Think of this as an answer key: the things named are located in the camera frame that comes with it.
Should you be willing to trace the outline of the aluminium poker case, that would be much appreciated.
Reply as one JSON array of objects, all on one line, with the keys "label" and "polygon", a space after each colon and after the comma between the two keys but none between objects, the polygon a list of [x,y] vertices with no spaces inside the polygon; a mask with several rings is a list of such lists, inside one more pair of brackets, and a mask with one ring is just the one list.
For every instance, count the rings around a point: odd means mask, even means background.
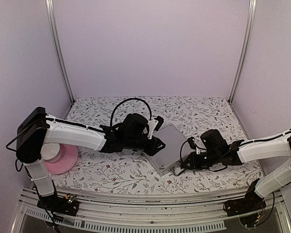
[{"label": "aluminium poker case", "polygon": [[187,138],[172,123],[163,126],[153,136],[159,138],[165,144],[165,148],[154,156],[145,155],[145,157],[158,175],[163,177],[178,166],[181,145]]}]

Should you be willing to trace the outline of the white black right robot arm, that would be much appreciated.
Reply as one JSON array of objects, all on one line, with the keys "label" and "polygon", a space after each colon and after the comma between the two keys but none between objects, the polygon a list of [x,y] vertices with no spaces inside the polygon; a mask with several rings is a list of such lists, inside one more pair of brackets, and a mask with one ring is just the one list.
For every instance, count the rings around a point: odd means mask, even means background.
[{"label": "white black right robot arm", "polygon": [[260,200],[272,192],[291,183],[291,128],[270,137],[251,140],[237,140],[228,144],[217,129],[204,132],[200,137],[204,144],[203,152],[198,153],[198,146],[194,138],[187,139],[193,149],[186,158],[180,158],[181,168],[187,170],[206,170],[213,165],[240,166],[245,163],[286,157],[287,160],[280,167],[265,177],[259,178],[249,186],[241,207],[251,212]]}]

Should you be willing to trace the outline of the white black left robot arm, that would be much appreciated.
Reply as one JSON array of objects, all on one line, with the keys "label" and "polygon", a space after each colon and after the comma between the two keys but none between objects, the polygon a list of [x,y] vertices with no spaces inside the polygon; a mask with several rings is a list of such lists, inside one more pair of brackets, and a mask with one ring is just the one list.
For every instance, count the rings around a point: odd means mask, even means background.
[{"label": "white black left robot arm", "polygon": [[[133,113],[128,114],[123,122],[94,128],[56,118],[48,115],[43,107],[37,107],[19,125],[16,137],[7,143],[6,148],[13,150],[16,158],[27,168],[44,204],[57,211],[63,204],[42,161],[44,144],[86,147],[102,153],[132,149],[154,156],[165,148],[165,144],[153,135],[162,123],[161,117],[146,119]],[[16,143],[15,149],[10,147],[12,143]]]}]

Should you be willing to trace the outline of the floral patterned table mat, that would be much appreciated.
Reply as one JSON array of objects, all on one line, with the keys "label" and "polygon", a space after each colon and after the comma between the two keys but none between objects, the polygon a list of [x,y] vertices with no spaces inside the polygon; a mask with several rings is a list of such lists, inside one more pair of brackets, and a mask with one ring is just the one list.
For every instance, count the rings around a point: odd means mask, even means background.
[{"label": "floral patterned table mat", "polygon": [[[166,124],[174,124],[185,137],[198,139],[206,130],[217,129],[228,143],[245,138],[224,98],[140,97],[137,101],[127,97],[79,98],[72,105],[67,120],[98,127],[121,122],[129,113],[161,116]],[[133,195],[186,194],[247,187],[262,176],[256,161],[160,177],[141,152],[126,150],[105,154],[79,147],[78,153],[71,170],[51,175],[57,186]]]}]

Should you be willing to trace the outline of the pink plate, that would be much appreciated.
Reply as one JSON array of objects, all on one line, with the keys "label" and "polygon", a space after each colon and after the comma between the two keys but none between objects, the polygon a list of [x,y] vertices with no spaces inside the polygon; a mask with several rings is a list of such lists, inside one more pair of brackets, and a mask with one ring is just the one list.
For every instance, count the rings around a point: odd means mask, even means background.
[{"label": "pink plate", "polygon": [[60,144],[59,158],[56,162],[45,162],[48,172],[59,175],[68,172],[78,159],[76,146]]}]

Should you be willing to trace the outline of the white bowl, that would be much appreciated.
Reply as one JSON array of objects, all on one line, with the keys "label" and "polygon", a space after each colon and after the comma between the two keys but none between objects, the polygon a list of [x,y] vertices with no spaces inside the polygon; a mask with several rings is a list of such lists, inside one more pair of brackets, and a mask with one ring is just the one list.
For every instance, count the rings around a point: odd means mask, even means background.
[{"label": "white bowl", "polygon": [[57,143],[46,143],[41,148],[41,157],[49,162],[56,162],[61,155],[61,147],[60,144]]}]

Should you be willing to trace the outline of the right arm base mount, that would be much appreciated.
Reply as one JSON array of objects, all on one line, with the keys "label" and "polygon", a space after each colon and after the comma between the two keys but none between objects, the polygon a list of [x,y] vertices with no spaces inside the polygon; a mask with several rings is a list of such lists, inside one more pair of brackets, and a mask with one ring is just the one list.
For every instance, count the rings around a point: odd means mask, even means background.
[{"label": "right arm base mount", "polygon": [[236,216],[262,210],[266,207],[264,198],[255,193],[255,184],[251,184],[243,198],[227,200],[223,204],[223,210],[227,216]]}]

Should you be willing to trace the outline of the aluminium front rail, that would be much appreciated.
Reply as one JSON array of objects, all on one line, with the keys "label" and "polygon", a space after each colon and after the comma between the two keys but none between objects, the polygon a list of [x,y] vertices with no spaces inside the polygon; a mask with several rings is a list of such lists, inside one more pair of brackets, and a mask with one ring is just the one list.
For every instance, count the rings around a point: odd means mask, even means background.
[{"label": "aluminium front rail", "polygon": [[227,200],[242,198],[245,188],[173,195],[130,195],[58,189],[76,195],[75,216],[37,207],[37,194],[24,188],[16,205],[14,233],[291,233],[291,219],[279,191],[264,210],[228,216]]}]

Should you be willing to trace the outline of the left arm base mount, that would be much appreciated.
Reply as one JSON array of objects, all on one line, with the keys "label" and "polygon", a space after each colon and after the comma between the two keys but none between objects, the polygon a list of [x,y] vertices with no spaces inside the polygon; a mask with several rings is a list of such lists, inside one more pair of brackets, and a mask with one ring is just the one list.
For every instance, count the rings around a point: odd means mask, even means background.
[{"label": "left arm base mount", "polygon": [[57,195],[57,190],[47,197],[43,197],[37,192],[39,201],[37,207],[50,211],[52,213],[59,213],[68,216],[76,216],[80,202],[77,201],[77,196],[73,194],[66,194],[64,197]]}]

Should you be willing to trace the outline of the right aluminium frame post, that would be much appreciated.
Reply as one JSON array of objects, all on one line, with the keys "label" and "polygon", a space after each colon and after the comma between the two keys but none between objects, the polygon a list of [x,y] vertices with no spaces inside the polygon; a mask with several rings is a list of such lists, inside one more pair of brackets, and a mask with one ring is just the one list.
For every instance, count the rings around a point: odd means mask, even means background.
[{"label": "right aluminium frame post", "polygon": [[236,74],[235,74],[235,78],[234,78],[234,81],[232,84],[231,92],[230,92],[229,98],[228,98],[228,102],[230,103],[230,105],[232,105],[233,102],[235,101],[235,98],[237,95],[237,90],[238,90],[238,87],[239,87],[239,84],[241,81],[242,72],[243,72],[243,68],[244,68],[245,60],[246,60],[246,55],[247,55],[247,51],[248,51],[249,44],[250,44],[250,38],[251,38],[253,26],[254,26],[256,7],[257,7],[257,1],[250,0],[241,54],[240,54],[240,58],[238,61]]}]

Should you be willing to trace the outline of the aluminium frame post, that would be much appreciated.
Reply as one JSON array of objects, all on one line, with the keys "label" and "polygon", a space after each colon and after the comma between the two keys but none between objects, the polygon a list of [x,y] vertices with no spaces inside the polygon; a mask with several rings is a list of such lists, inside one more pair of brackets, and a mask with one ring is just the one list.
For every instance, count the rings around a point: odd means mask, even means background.
[{"label": "aluminium frame post", "polygon": [[45,0],[45,4],[46,4],[46,11],[48,15],[48,22],[49,22],[51,37],[53,40],[55,54],[56,54],[58,65],[59,65],[59,70],[62,76],[63,84],[65,87],[69,102],[70,104],[73,104],[75,102],[75,98],[73,95],[72,87],[71,87],[67,70],[65,67],[64,56],[61,49],[61,44],[60,44],[60,39],[59,39],[59,34],[58,34],[58,29],[57,29],[57,24],[56,24],[56,16],[55,16],[55,11],[54,11],[54,1]]},{"label": "aluminium frame post", "polygon": [[247,51],[248,51],[249,44],[250,44],[250,38],[251,38],[253,26],[254,26],[256,7],[257,7],[257,1],[250,0],[241,54],[240,54],[240,58],[238,61],[236,74],[235,74],[235,78],[234,78],[234,81],[232,84],[231,92],[230,92],[229,98],[228,98],[228,102],[230,103],[230,105],[232,105],[233,102],[235,101],[235,98],[237,95],[237,90],[238,90],[238,87],[239,87],[239,84],[241,81],[242,72],[243,72],[243,68],[244,68],[245,60],[246,60],[246,55],[247,55]]}]

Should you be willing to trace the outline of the left aluminium frame post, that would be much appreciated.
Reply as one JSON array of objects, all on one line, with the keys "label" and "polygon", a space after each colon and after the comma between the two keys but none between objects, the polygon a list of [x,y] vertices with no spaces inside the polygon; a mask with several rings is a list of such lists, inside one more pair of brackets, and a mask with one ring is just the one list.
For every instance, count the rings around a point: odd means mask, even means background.
[{"label": "left aluminium frame post", "polygon": [[45,4],[46,4],[46,11],[48,15],[48,22],[49,22],[51,37],[53,40],[55,54],[56,54],[58,65],[59,65],[59,70],[62,76],[63,84],[65,87],[69,102],[70,104],[73,104],[75,102],[75,98],[73,95],[72,87],[71,87],[67,70],[65,67],[64,56],[61,49],[61,44],[60,44],[60,39],[59,39],[59,34],[58,34],[58,29],[57,29],[57,24],[56,24],[56,16],[55,16],[55,11],[54,11],[54,1],[45,0]]}]

